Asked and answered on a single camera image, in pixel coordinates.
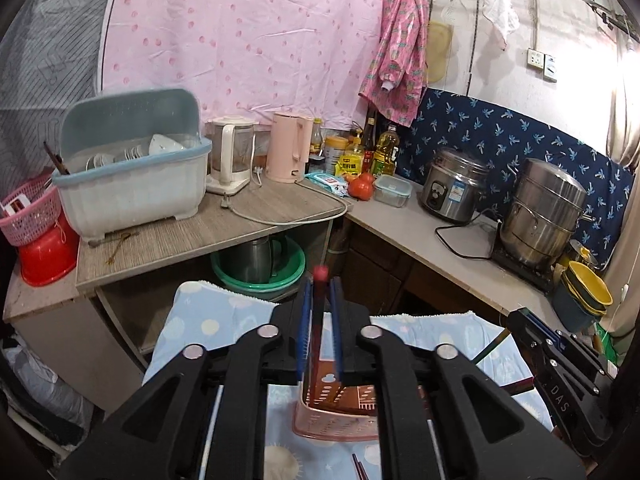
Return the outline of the dark purple chopstick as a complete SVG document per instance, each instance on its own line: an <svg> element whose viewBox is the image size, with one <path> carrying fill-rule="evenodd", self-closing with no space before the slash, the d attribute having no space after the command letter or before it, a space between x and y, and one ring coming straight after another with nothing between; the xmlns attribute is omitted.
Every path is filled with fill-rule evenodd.
<svg viewBox="0 0 640 480"><path fill-rule="evenodd" d="M357 456L354 453L352 453L352 462L354 463L358 480L363 480L364 477L360 467L361 466L360 461L358 460Z"/></svg>

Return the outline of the red chopstick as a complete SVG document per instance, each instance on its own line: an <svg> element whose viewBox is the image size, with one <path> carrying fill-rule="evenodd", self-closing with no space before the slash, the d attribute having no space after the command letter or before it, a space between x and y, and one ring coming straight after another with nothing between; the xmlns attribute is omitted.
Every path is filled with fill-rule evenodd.
<svg viewBox="0 0 640 480"><path fill-rule="evenodd" d="M314 272L312 272L312 278L314 279L314 284L312 284L309 391L314 393L317 385L324 303L326 302L326 286L328 286L329 283L329 268L327 266L316 266Z"/></svg>

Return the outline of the dark green chopstick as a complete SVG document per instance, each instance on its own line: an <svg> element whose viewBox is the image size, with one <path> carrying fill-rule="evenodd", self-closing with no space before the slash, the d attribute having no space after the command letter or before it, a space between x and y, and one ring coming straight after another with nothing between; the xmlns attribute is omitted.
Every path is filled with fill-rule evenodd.
<svg viewBox="0 0 640 480"><path fill-rule="evenodd" d="M494 338L480 353L477 353L476 356L472 359L473 364L480 364L485 358L487 358L491 352L494 352L503 341L506 340L510 335L510 330L505 328L500 333L498 333L497 337Z"/></svg>

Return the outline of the maroon chopstick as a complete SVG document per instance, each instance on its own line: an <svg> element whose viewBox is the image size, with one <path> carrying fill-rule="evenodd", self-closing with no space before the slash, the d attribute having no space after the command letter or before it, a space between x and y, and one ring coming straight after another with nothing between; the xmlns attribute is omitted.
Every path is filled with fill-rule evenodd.
<svg viewBox="0 0 640 480"><path fill-rule="evenodd" d="M356 460L356 462L357 462L357 466L359 468L360 479L361 480L369 480L369 476L367 474L367 471L364 469L363 463L361 463L360 460Z"/></svg>

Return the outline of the light blue patterned tablecloth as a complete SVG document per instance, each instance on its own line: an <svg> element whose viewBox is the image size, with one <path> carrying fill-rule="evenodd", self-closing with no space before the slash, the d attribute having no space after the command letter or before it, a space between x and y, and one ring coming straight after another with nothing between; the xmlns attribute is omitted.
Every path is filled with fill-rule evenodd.
<svg viewBox="0 0 640 480"><path fill-rule="evenodd" d="M207 282L184 282L174 297L158 336L150 380L188 344L217 349L269 321L272 302L227 292ZM372 322L397 334L406 344L433 350L453 344L472 359L501 332L472 312L411 316L375 316ZM380 447L375 441L332 442L299 437L292 431L298 388L271 386L268 391L265 448L266 479L355 479L359 460L370 479L381 477Z"/></svg>

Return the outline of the steel stacked steamer pot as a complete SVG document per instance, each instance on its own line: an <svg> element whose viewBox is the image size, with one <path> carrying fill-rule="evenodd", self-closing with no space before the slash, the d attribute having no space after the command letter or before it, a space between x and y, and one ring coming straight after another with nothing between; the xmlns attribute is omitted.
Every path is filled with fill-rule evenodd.
<svg viewBox="0 0 640 480"><path fill-rule="evenodd" d="M554 263L586 213L587 192L572 176L541 159L528 158L514 171L516 189L500 240L520 263L543 268Z"/></svg>

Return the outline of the green basin under counter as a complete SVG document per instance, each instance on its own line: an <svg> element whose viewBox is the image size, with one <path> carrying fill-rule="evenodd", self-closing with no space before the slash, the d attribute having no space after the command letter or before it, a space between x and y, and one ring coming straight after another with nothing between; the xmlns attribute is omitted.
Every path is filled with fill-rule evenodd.
<svg viewBox="0 0 640 480"><path fill-rule="evenodd" d="M272 299L294 288L306 271L306 256L295 240L278 233L214 252L212 267L226 289Z"/></svg>

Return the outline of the red plastic basin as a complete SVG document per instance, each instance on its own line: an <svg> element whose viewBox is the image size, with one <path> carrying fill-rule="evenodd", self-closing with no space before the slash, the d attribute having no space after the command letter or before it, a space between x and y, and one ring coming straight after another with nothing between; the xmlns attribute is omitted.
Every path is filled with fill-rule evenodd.
<svg viewBox="0 0 640 480"><path fill-rule="evenodd" d="M21 278L32 287L50 285L76 268L79 235L60 214L33 242L18 248Z"/></svg>

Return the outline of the steel rice cooker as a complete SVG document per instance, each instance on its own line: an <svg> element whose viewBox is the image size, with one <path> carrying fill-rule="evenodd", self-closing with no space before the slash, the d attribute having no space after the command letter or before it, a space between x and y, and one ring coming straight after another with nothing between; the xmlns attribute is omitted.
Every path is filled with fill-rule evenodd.
<svg viewBox="0 0 640 480"><path fill-rule="evenodd" d="M465 152L440 148L428 166L421 205L435 216L463 224L485 193L488 167Z"/></svg>

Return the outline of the pink plastic basket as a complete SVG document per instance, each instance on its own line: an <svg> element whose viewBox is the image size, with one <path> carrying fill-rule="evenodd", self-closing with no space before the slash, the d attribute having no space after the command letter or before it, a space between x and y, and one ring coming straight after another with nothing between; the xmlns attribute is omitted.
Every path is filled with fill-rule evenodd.
<svg viewBox="0 0 640 480"><path fill-rule="evenodd" d="M1 201L1 232L12 246L24 246L52 228L61 212L58 189L50 174L42 174Z"/></svg>

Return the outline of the wet wipes pack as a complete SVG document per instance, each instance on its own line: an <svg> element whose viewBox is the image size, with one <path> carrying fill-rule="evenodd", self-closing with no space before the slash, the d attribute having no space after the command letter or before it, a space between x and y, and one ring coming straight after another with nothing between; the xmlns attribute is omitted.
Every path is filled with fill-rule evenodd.
<svg viewBox="0 0 640 480"><path fill-rule="evenodd" d="M348 183L343 177L335 177L332 174L316 171L306 174L306 180L319 185L326 192L337 197L346 197L348 195Z"/></svg>

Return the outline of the pink floral apron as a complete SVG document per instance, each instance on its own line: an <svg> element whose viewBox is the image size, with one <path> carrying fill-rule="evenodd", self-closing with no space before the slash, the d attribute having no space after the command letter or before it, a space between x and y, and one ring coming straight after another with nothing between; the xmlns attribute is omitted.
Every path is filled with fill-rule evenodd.
<svg viewBox="0 0 640 480"><path fill-rule="evenodd" d="M359 96L383 117L409 127L427 78L428 0L383 0L381 35Z"/></svg>

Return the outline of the pink dotted curtain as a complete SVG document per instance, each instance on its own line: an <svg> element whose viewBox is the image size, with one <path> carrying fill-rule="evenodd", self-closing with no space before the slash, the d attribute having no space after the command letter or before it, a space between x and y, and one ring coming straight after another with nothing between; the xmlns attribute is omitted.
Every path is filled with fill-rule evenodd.
<svg viewBox="0 0 640 480"><path fill-rule="evenodd" d="M203 120L277 112L348 129L383 0L108 0L99 56L106 93L180 87Z"/></svg>

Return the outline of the grey striped curtain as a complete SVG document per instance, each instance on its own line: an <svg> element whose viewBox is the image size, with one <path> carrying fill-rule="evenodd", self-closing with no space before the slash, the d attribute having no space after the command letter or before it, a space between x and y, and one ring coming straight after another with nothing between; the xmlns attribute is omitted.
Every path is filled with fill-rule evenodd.
<svg viewBox="0 0 640 480"><path fill-rule="evenodd" d="M96 95L107 0L26 0L1 40L1 194L53 167L66 110Z"/></svg>

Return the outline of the wall power socket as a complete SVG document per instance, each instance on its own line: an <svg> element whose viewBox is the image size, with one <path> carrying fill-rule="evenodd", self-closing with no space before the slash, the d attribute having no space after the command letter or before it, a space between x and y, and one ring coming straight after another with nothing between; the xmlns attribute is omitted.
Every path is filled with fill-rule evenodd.
<svg viewBox="0 0 640 480"><path fill-rule="evenodd" d="M526 65L529 68L540 70L545 80L552 82L558 81L558 72L556 71L555 59L552 55L544 54L535 49L528 49Z"/></svg>

